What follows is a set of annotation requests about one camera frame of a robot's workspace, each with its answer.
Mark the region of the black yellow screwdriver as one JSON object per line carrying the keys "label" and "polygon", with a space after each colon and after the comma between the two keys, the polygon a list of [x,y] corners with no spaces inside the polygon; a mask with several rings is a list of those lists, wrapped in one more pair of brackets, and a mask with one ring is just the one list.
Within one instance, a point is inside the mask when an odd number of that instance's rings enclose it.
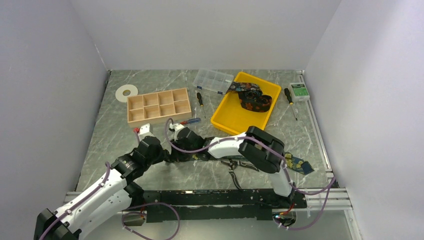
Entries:
{"label": "black yellow screwdriver", "polygon": [[285,95],[285,97],[286,97],[289,105],[291,106],[291,109],[293,111],[294,118],[297,121],[298,120],[298,117],[297,117],[297,113],[296,113],[295,108],[294,108],[294,102],[293,102],[293,99],[292,99],[292,96],[291,96],[291,92],[290,92],[290,90],[287,87],[284,88],[284,95]]}
{"label": "black yellow screwdriver", "polygon": [[201,109],[202,109],[202,112],[203,112],[204,118],[206,119],[207,117],[206,117],[206,113],[205,113],[205,110],[204,110],[203,98],[202,98],[202,95],[201,95],[201,93],[200,93],[200,92],[197,92],[197,93],[196,93],[196,98],[197,98],[197,100],[198,100],[199,106],[200,106],[200,107],[201,107]]}

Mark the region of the red blue screwdriver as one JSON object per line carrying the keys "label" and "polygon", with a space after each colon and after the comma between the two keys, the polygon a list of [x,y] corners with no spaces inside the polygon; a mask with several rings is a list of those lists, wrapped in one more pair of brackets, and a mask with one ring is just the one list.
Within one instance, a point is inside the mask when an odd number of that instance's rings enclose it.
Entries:
{"label": "red blue screwdriver", "polygon": [[185,125],[190,125],[190,124],[196,124],[196,123],[199,123],[200,121],[201,121],[201,119],[199,117],[197,117],[197,118],[191,118],[191,119],[188,119],[188,120],[181,121],[180,124],[185,126]]}

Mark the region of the wooden compartment box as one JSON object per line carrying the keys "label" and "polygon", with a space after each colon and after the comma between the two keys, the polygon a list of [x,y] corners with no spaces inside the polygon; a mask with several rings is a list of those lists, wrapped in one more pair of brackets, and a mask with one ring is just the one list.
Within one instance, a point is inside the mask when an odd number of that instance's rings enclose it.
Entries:
{"label": "wooden compartment box", "polygon": [[185,120],[191,117],[191,104],[186,88],[127,98],[127,123],[131,128],[138,128],[144,124],[164,123],[168,118]]}

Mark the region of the black yellow screwdriver left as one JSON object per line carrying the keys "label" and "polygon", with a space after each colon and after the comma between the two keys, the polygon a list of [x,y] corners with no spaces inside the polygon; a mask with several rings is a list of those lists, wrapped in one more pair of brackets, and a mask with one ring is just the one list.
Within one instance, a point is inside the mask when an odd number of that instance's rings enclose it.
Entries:
{"label": "black yellow screwdriver left", "polygon": [[206,113],[205,113],[205,110],[204,110],[203,98],[202,98],[202,95],[201,95],[201,93],[200,93],[200,92],[197,92],[197,93],[196,93],[196,98],[197,98],[197,100],[198,100],[199,106],[200,106],[200,107],[201,107],[201,109],[202,109],[202,112],[203,112],[204,118],[206,119],[207,117],[206,117]]}

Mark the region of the yellow plastic tray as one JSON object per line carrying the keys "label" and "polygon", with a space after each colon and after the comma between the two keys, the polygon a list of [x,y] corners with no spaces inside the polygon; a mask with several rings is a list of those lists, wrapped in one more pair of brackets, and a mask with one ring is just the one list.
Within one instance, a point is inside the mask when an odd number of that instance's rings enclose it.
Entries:
{"label": "yellow plastic tray", "polygon": [[211,117],[211,124],[238,135],[250,126],[264,130],[282,87],[245,72],[239,72]]}

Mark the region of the white green electronic box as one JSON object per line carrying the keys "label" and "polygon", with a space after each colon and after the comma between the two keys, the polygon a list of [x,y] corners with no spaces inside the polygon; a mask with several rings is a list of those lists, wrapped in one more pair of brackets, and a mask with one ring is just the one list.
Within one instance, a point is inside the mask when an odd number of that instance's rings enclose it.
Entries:
{"label": "white green electronic box", "polygon": [[307,102],[310,99],[309,91],[307,90],[306,85],[302,82],[292,82],[288,85],[288,89],[294,103]]}

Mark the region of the dark orange floral tie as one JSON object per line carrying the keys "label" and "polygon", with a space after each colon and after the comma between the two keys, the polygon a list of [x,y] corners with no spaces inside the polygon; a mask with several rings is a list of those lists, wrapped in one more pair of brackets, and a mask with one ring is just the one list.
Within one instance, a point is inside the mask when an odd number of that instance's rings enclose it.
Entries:
{"label": "dark orange floral tie", "polygon": [[251,112],[267,112],[273,101],[270,95],[263,93],[259,85],[251,82],[233,81],[225,94],[229,93],[236,93],[241,107]]}

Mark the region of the black yellow screwdriver right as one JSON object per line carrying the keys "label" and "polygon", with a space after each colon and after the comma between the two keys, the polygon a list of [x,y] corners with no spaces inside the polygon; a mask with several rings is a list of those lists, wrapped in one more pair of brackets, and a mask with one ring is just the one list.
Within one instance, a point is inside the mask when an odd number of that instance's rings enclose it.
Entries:
{"label": "black yellow screwdriver right", "polygon": [[297,113],[296,113],[295,108],[294,108],[294,102],[293,102],[293,99],[292,99],[292,96],[291,96],[291,92],[290,92],[290,90],[287,87],[284,88],[284,95],[285,95],[285,97],[286,97],[289,105],[291,106],[291,109],[293,111],[294,118],[297,121],[298,120],[298,117],[297,117]]}

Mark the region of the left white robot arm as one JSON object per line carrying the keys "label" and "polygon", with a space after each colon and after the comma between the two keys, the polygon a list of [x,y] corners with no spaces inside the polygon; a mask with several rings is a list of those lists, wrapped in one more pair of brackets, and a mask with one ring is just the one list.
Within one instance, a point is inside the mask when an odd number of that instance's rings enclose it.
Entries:
{"label": "left white robot arm", "polygon": [[169,157],[154,136],[146,136],[130,153],[108,162],[100,179],[77,197],[57,208],[43,210],[36,219],[35,240],[83,240],[116,212],[139,209],[144,190],[135,183],[151,165]]}

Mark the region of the blue yellow floral tie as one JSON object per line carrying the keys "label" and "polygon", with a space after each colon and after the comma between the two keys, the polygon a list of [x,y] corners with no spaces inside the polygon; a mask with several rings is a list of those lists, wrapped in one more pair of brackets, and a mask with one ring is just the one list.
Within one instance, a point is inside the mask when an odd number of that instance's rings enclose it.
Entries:
{"label": "blue yellow floral tie", "polygon": [[[189,161],[216,161],[217,158],[213,157],[209,153],[183,153],[180,151],[169,152],[164,151],[157,162],[166,163],[182,163]],[[285,154],[285,160],[287,167],[295,172],[303,175],[310,174],[314,171],[312,165],[301,158],[293,156],[291,153]],[[234,155],[224,156],[220,159],[220,162],[228,167],[230,171],[235,170],[237,167],[248,168],[254,171],[261,171],[261,167],[268,167],[269,164],[277,165],[282,162],[282,159],[275,156],[274,154],[266,151],[265,153],[253,153],[247,156]]]}

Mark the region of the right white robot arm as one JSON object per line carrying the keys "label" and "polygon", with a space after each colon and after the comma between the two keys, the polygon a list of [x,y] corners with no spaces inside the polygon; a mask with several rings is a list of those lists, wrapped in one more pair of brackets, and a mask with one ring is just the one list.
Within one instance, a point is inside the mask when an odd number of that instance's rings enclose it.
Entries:
{"label": "right white robot arm", "polygon": [[280,207],[287,208],[295,201],[294,189],[286,170],[285,145],[264,130],[250,126],[238,135],[202,138],[180,123],[171,123],[168,129],[174,132],[174,140],[170,141],[173,151],[196,155],[205,161],[245,159],[259,171],[268,174],[276,203]]}

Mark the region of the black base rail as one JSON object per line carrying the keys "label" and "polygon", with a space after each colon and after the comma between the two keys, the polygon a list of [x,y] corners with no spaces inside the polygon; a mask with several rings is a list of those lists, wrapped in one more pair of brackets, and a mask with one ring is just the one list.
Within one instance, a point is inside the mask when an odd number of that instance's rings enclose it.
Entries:
{"label": "black base rail", "polygon": [[277,212],[305,209],[303,194],[277,195],[271,188],[227,190],[146,190],[140,204],[148,223],[180,220],[256,219],[267,221]]}

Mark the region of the clear plastic organizer box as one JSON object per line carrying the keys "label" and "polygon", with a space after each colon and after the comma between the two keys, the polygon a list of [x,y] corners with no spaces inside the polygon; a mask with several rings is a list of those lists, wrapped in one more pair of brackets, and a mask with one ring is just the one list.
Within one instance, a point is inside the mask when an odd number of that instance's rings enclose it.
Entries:
{"label": "clear plastic organizer box", "polygon": [[234,76],[224,72],[201,68],[194,78],[193,85],[197,89],[205,89],[223,95],[234,81]]}

